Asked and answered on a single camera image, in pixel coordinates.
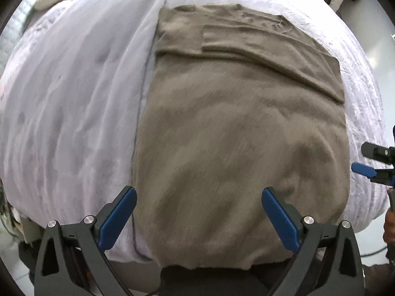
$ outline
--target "white bedsheet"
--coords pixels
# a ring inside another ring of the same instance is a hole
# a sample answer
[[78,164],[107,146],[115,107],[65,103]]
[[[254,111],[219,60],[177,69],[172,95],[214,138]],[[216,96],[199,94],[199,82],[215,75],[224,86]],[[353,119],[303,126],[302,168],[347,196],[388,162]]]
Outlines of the white bedsheet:
[[[130,183],[158,12],[191,3],[240,3],[287,17],[340,62],[350,162],[371,163],[360,154],[364,141],[387,145],[367,57],[323,0],[67,0],[29,29],[0,79],[0,176],[14,207],[44,227],[78,222]],[[351,173],[343,218],[355,231],[386,207],[385,188]],[[107,255],[149,259],[132,218]]]

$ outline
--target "black cable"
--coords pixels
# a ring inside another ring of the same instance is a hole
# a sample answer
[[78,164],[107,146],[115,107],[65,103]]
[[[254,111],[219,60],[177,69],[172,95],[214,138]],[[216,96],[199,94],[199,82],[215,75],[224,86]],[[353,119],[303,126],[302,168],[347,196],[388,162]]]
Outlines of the black cable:
[[377,251],[374,251],[374,252],[372,252],[372,253],[363,254],[363,255],[361,255],[361,258],[370,257],[370,256],[374,256],[374,255],[380,254],[381,252],[383,252],[383,251],[386,250],[386,249],[387,249],[387,246],[385,246],[385,247],[383,247],[382,249],[379,249],[379,250],[377,250]]
[[17,235],[13,234],[12,232],[10,232],[10,231],[8,230],[7,226],[4,224],[3,217],[1,217],[1,215],[0,215],[0,219],[1,219],[1,223],[3,224],[3,227],[5,228],[5,230],[6,230],[11,236],[13,236],[13,237],[15,237],[15,238],[19,238]]

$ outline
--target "human hand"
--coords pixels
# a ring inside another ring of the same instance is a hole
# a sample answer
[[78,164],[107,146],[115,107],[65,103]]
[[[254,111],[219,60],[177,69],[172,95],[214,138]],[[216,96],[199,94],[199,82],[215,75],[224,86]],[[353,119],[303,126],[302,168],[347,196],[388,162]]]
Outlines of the human hand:
[[395,243],[395,213],[390,210],[386,213],[383,240],[386,243]]

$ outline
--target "blue gripper pad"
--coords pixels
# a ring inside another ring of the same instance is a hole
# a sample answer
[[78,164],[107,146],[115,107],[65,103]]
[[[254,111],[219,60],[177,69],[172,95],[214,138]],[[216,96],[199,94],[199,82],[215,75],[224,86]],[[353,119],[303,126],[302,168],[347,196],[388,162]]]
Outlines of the blue gripper pad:
[[100,227],[98,247],[102,253],[113,248],[136,205],[137,193],[130,187]]
[[351,170],[356,174],[360,174],[368,178],[373,178],[377,176],[377,172],[374,168],[363,165],[361,163],[353,163],[351,165]]
[[274,226],[285,249],[297,254],[300,249],[299,232],[290,217],[269,189],[262,191],[262,207]]

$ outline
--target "wrinkled fabric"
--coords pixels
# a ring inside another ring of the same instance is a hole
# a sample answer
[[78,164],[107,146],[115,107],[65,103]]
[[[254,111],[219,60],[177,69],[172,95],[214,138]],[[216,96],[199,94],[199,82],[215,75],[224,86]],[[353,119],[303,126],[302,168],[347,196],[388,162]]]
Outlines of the wrinkled fabric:
[[[323,0],[65,0],[58,4],[65,9],[54,6],[26,32],[0,79],[0,176],[10,203],[46,226],[79,222],[112,201],[131,179],[159,10],[228,3],[283,15],[339,60],[350,162],[381,167],[360,154],[365,141],[387,146],[377,83],[358,41]],[[387,194],[350,176],[342,218],[357,232],[386,210]],[[149,260],[133,222],[110,259]]]
[[239,4],[163,8],[157,33],[133,168],[154,260],[247,270],[291,257],[262,210],[266,187],[337,224],[350,188],[337,59]]

